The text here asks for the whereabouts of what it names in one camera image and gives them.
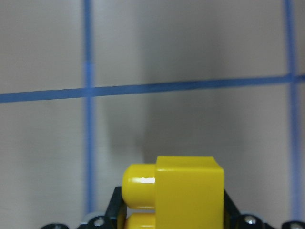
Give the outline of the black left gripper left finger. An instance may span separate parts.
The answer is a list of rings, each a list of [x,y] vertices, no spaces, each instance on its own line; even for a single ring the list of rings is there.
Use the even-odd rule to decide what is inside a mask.
[[[122,187],[115,187],[105,213],[105,229],[123,229],[127,206],[122,198]]]

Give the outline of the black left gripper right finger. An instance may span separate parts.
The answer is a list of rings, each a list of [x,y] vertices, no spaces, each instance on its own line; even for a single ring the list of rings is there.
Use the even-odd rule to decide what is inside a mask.
[[[241,215],[226,190],[224,191],[224,229],[234,229],[237,219]]]

